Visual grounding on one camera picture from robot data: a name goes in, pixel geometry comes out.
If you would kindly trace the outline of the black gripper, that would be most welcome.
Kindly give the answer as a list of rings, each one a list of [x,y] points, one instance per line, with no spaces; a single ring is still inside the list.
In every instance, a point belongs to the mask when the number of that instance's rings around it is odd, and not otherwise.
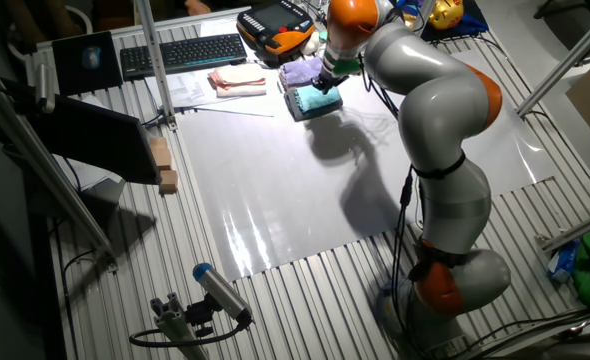
[[[335,77],[331,73],[321,73],[316,79],[312,80],[312,86],[320,91],[329,91],[329,95],[339,95],[337,87],[348,79],[347,75]]]

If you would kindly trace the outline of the bystander hand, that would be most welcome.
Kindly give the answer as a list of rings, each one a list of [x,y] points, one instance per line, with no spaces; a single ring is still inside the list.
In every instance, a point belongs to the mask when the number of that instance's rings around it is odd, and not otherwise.
[[[190,16],[205,15],[211,12],[210,7],[201,0],[186,0],[184,6]]]

